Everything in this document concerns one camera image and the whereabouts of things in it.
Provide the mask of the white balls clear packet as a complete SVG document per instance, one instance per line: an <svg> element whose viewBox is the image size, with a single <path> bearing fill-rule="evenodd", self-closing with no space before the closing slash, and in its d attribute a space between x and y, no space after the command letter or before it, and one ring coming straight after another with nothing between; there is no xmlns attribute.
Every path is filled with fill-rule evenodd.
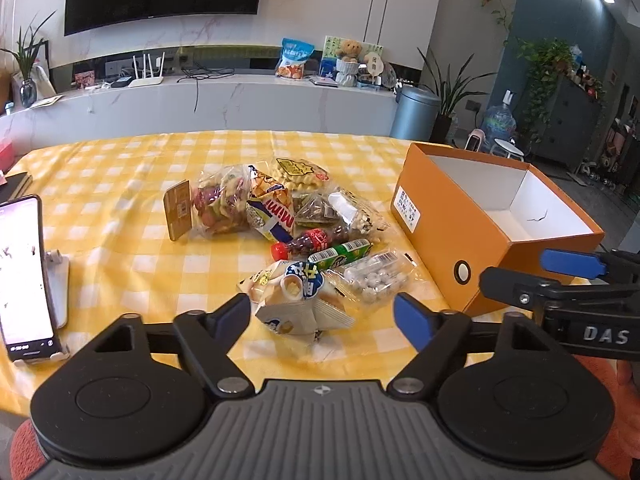
<svg viewBox="0 0 640 480"><path fill-rule="evenodd" d="M406 252L387 249L329 270L329 277L348 299L377 307L409 288L416 262Z"/></svg>

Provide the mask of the white blue snack bag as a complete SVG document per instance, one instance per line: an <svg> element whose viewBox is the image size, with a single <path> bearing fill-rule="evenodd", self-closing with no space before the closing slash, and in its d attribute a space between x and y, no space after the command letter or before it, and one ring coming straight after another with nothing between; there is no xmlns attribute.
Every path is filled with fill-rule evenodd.
<svg viewBox="0 0 640 480"><path fill-rule="evenodd" d="M278 335L319 337L355 323L347 296L314 263L271 263L240 281L238 291L250 298L256 318Z"/></svg>

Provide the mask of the green candy tube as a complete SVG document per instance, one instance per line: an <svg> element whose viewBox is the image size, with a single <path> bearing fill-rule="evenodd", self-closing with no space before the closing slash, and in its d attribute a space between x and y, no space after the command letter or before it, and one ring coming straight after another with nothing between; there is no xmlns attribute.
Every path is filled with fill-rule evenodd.
<svg viewBox="0 0 640 480"><path fill-rule="evenodd" d="M307 261L314 264L320 271L337 269L369 255L371 248L370 240L360 238L315 252L307 258Z"/></svg>

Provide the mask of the mixed veggie chips bag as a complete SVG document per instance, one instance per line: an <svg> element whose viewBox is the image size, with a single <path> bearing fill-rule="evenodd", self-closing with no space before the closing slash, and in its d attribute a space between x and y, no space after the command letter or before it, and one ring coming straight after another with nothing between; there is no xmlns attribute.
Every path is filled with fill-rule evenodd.
<svg viewBox="0 0 640 480"><path fill-rule="evenodd" d="M194 183L174 184L163 196L169 239L176 242L193 230L205 237L246 230L248 192L250 168L246 165L203 171Z"/></svg>

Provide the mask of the orange blue snack bag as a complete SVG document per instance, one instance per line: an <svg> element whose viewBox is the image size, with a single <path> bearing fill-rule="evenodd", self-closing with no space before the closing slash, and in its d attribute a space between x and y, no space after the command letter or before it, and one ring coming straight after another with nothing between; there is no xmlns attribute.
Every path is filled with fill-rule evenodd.
<svg viewBox="0 0 640 480"><path fill-rule="evenodd" d="M246 200L248 224L270 242L288 243L293 239L294 207L290 190L253 165L250 192Z"/></svg>

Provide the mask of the chocolate beans bottle red cap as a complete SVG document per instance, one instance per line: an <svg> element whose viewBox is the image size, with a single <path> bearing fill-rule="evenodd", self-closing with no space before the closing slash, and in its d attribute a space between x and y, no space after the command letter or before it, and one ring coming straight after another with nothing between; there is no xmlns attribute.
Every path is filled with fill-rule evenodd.
<svg viewBox="0 0 640 480"><path fill-rule="evenodd" d="M306 259L316 252L322 252L348 240L349 229L344 226L334 226L331 229L315 228L303 232L290 242L273 244L270 252L274 261Z"/></svg>

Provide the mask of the brown nuts clear packet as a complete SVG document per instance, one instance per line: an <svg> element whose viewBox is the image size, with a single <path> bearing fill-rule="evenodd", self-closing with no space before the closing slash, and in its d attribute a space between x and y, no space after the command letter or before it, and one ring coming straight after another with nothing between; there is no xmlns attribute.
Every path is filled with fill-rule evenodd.
<svg viewBox="0 0 640 480"><path fill-rule="evenodd" d="M294 232L302 234L310 229L336 226L340 222L340 216L326 196L319 192L313 192L299 202L294 217Z"/></svg>

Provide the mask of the waffle snack packet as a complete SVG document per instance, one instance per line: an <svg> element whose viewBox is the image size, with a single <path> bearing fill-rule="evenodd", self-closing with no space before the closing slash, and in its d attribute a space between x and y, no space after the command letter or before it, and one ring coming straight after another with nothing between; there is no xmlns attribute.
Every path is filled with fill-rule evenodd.
<svg viewBox="0 0 640 480"><path fill-rule="evenodd" d="M276 178L294 192L312 192L324 188L331 179L322 167L306 159L277 157L274 160Z"/></svg>

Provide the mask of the white peanuts clear bag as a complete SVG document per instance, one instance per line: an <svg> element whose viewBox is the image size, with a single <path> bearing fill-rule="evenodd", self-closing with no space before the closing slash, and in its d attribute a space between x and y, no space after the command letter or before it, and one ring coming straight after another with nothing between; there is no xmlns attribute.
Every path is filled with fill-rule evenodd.
<svg viewBox="0 0 640 480"><path fill-rule="evenodd" d="M388 224L367 200L341 186L329 192L326 199L348 227L352 238L366 238L371 242L382 240Z"/></svg>

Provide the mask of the orange cardboard box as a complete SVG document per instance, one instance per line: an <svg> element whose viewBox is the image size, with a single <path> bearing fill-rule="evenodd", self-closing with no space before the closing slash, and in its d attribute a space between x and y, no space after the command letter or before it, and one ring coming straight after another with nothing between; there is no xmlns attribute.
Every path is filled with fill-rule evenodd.
<svg viewBox="0 0 640 480"><path fill-rule="evenodd" d="M390 212L452 310L500 309L480 293L490 266L546 276L546 249L593 252L597 222L536 167L495 155L413 143Z"/></svg>

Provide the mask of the white round stool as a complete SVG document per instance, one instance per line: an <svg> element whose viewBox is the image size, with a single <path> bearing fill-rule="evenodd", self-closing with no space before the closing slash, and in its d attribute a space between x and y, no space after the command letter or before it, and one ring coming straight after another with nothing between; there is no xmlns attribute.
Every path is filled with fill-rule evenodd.
<svg viewBox="0 0 640 480"><path fill-rule="evenodd" d="M525 157L524 153L514 143L502 139L492 141L489 153L507 159L519 160L520 162L522 162Z"/></svg>

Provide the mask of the pink small heater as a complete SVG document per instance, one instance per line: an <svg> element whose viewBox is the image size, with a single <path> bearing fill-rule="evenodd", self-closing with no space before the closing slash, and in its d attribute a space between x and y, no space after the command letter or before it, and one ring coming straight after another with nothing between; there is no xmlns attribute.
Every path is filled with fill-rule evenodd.
<svg viewBox="0 0 640 480"><path fill-rule="evenodd" d="M485 133L482 129L476 128L472 130L466 138L464 149L465 151L479 153L485 142Z"/></svg>

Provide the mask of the blue water jug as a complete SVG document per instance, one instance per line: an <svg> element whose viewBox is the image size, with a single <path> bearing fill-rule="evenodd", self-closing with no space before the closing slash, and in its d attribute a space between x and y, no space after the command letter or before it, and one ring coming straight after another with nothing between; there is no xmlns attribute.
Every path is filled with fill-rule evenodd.
<svg viewBox="0 0 640 480"><path fill-rule="evenodd" d="M480 130L484 132L483 150L489 152L495 140L510 141L516 129L511 112L513 92L506 90L500 104L488 107Z"/></svg>

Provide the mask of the smartphone on white stand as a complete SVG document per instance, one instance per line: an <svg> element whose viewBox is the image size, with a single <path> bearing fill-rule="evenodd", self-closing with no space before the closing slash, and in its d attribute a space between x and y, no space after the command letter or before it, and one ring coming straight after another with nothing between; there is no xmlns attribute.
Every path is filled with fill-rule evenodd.
<svg viewBox="0 0 640 480"><path fill-rule="evenodd" d="M66 357L54 318L37 195L1 205L1 337L14 363Z"/></svg>

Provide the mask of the grey metal trash bin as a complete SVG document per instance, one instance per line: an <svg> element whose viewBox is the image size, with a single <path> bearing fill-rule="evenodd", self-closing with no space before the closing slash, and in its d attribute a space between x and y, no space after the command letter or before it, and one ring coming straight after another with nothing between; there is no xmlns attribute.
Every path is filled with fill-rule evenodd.
<svg viewBox="0 0 640 480"><path fill-rule="evenodd" d="M430 140L440 109L439 97L427 88L403 86L396 92L396 104L390 136L399 140Z"/></svg>

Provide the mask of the potted long leaf plant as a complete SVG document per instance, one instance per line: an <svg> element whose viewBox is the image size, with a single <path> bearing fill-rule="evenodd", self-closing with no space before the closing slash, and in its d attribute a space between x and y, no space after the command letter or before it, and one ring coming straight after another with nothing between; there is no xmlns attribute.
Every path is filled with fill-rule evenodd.
<svg viewBox="0 0 640 480"><path fill-rule="evenodd" d="M431 49L425 52L418 49L423 65L431 77L431 84L424 84L424 88L439 98L439 109L434 121L430 136L430 142L446 144L446 137L452 124L454 111L457 105L469 96L486 96L485 91L470 90L472 82L495 76L496 72L486 72L477 75L468 75L466 69L471 64L474 54L471 54L458 69L457 73L448 64L443 70Z"/></svg>

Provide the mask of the black notebook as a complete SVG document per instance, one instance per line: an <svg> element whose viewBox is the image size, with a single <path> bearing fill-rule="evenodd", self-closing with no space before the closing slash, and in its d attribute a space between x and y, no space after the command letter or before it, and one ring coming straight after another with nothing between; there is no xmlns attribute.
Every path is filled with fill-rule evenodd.
<svg viewBox="0 0 640 480"><path fill-rule="evenodd" d="M31 183L32 176L26 171L7 176L6 182L0 185L0 204L24 196Z"/></svg>

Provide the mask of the white marble tv cabinet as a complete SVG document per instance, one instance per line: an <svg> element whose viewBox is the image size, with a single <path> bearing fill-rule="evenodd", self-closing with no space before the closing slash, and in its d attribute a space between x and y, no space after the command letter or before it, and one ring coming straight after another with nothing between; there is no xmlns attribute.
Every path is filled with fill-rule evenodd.
<svg viewBox="0 0 640 480"><path fill-rule="evenodd" d="M318 87L306 80L239 75L171 77L157 86L76 90L1 118L17 154L89 140L205 130L277 130L388 136L393 93Z"/></svg>

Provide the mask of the white wifi router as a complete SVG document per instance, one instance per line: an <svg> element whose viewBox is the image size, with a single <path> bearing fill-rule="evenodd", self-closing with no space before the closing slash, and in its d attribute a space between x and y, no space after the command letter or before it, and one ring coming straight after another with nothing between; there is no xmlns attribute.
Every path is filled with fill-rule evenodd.
<svg viewBox="0 0 640 480"><path fill-rule="evenodd" d="M164 81L164 65L166 53L158 58L153 58L149 53L141 55L141 62L137 58L132 59L134 64L134 78L130 81L131 88L157 86Z"/></svg>

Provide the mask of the teddy bear in pot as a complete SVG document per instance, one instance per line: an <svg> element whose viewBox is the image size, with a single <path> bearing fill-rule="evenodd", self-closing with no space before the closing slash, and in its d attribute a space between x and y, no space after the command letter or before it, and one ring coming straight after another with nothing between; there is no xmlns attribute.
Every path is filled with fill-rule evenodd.
<svg viewBox="0 0 640 480"><path fill-rule="evenodd" d="M355 87L362 45L359 41L343 39L336 50L335 82L340 87Z"/></svg>

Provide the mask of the blue snack bag on cabinet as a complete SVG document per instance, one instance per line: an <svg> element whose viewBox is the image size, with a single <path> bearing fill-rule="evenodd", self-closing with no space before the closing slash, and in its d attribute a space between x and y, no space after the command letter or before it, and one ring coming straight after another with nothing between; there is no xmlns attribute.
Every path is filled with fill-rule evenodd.
<svg viewBox="0 0 640 480"><path fill-rule="evenodd" d="M313 54L313 44L302 40L283 38L276 76L286 79L303 79L306 62Z"/></svg>

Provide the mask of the green plant in vase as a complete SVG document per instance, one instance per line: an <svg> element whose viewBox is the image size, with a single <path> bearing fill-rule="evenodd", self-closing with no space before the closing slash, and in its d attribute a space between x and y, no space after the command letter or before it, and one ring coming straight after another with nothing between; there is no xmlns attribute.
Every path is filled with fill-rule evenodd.
<svg viewBox="0 0 640 480"><path fill-rule="evenodd" d="M37 38L43 25L55 14L52 11L37 27L29 24L26 29L18 30L16 47L14 50L2 48L3 53L7 53L17 62L18 69L22 75L22 83L20 85L20 100L22 107L29 108L36 102L37 86L32 78L32 69L36 62L38 52L46 40Z"/></svg>

